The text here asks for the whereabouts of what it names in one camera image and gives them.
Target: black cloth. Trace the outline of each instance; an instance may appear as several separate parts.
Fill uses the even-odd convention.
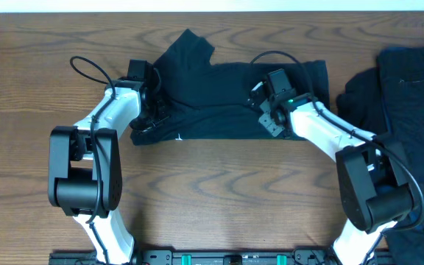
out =
[[[169,118],[148,132],[134,130],[135,145],[182,139],[272,138],[258,123],[259,103],[249,101],[251,89],[270,71],[283,68],[299,94],[306,93],[304,75],[295,64],[223,63],[211,65],[214,47],[187,29],[154,63],[161,93],[169,104]],[[328,106],[328,74],[325,61],[303,63],[313,81],[316,96]],[[278,138],[299,139],[286,135]]]
[[[336,103],[346,121],[377,133],[388,130],[402,142],[424,194],[424,48],[383,51],[378,69],[355,76]],[[397,264],[424,264],[424,222],[386,239]]]

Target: robotic arm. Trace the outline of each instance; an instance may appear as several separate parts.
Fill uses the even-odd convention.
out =
[[[73,127],[55,127],[50,136],[50,203],[61,207],[65,215],[73,216],[82,225],[96,248],[97,263],[154,265],[154,261],[149,257],[162,255],[167,257],[168,263],[173,264],[173,260],[168,261],[170,256],[173,259],[179,255],[174,252],[164,254],[157,250],[150,251],[158,252],[157,255],[148,255],[148,251],[140,252],[135,239],[127,232],[118,209],[122,186],[118,139],[133,119],[154,113],[149,111],[154,108],[155,100],[149,99],[154,84],[149,77],[151,74],[148,74],[153,72],[152,66],[146,61],[130,62],[127,78],[114,81],[116,98],[99,116],[95,125],[95,137],[90,131],[92,115],[112,96],[109,85],[106,87],[104,99],[90,115]],[[349,219],[330,251],[315,250],[316,255],[312,251],[313,254],[308,254],[309,262],[301,260],[299,264],[310,264],[312,258],[320,262],[318,256],[322,260],[325,259],[325,264],[360,264],[367,259],[367,253],[372,252],[381,231],[393,227],[416,207],[416,198],[411,193],[406,177],[377,149],[371,149],[364,141],[352,137],[321,117],[314,109],[308,94],[295,96],[295,91],[282,70],[268,74],[266,81],[258,84],[254,91],[257,89],[265,89],[269,95],[261,105],[264,114],[260,122],[271,133],[276,130],[291,130],[296,135],[308,139],[332,158],[338,169],[342,204]],[[317,102],[317,106],[338,124],[357,131],[369,141],[375,138],[373,133],[355,128],[341,120],[326,110],[321,102]],[[94,213],[98,185],[92,141],[97,142],[102,170],[102,203],[97,213]],[[381,138],[378,141],[403,158],[399,143],[390,138]],[[70,161],[76,160],[92,160],[93,168],[80,169],[71,166]],[[387,184],[390,185],[389,191],[380,191]],[[92,222],[86,223],[92,214],[96,214],[96,217]],[[215,258],[223,258],[223,264],[229,262],[241,265],[249,258],[248,254],[239,257],[230,253],[209,253],[206,256],[210,259],[212,254]],[[271,254],[273,255],[279,265],[287,265],[288,262],[297,262],[297,258],[303,256],[304,252]],[[257,258],[257,262],[260,261],[260,253],[252,256]],[[79,260],[79,257],[70,257],[73,256],[52,255],[50,263],[58,264],[62,259],[63,264],[76,264]],[[180,263],[191,265],[192,257],[199,260],[205,256],[181,254]]]

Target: clothing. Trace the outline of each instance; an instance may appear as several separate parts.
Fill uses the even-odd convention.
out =
[[[351,124],[377,133],[387,129],[402,142],[424,194],[424,48],[382,52],[378,68],[349,81],[336,103],[339,116]],[[413,230],[387,233],[386,239],[397,264],[424,264],[424,222]]]
[[[176,138],[273,138],[258,123],[262,111],[259,100],[248,100],[251,89],[269,72],[283,68],[299,94],[308,92],[304,75],[295,64],[223,63],[212,66],[213,51],[214,47],[206,39],[187,29],[158,58],[154,67],[162,79],[161,93],[169,105],[169,118],[150,131],[134,130],[130,137],[135,145]],[[316,96],[328,106],[325,61],[303,63],[303,66],[311,76]],[[299,139],[285,132],[278,138]]]

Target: wooden surface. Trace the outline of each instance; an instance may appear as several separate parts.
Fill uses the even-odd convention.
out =
[[[92,249],[46,194],[49,133],[102,97],[101,85],[71,70],[70,56],[118,77],[130,58],[154,62],[186,28],[216,47],[212,63],[270,49],[326,60],[332,101],[381,49],[424,46],[424,13],[0,14],[0,264],[46,264],[53,250]],[[121,212],[142,242],[290,249],[329,245],[342,229],[335,166],[310,143],[133,146],[129,134],[120,143]]]

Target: white background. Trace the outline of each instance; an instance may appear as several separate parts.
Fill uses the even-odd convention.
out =
[[[371,10],[424,10],[424,0],[0,0],[0,13]]]

